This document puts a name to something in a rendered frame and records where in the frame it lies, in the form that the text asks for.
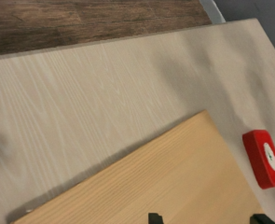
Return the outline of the light wooden cutting board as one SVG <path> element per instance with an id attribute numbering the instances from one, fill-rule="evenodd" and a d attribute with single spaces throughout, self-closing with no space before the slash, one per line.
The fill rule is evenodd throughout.
<path id="1" fill-rule="evenodd" d="M 9 224 L 249 224 L 265 214 L 206 109 Z"/>

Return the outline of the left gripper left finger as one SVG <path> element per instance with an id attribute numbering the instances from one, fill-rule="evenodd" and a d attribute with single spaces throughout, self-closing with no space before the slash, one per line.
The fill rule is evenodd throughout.
<path id="1" fill-rule="evenodd" d="M 164 224 L 163 218 L 158 213 L 148 213 L 148 224 Z"/>

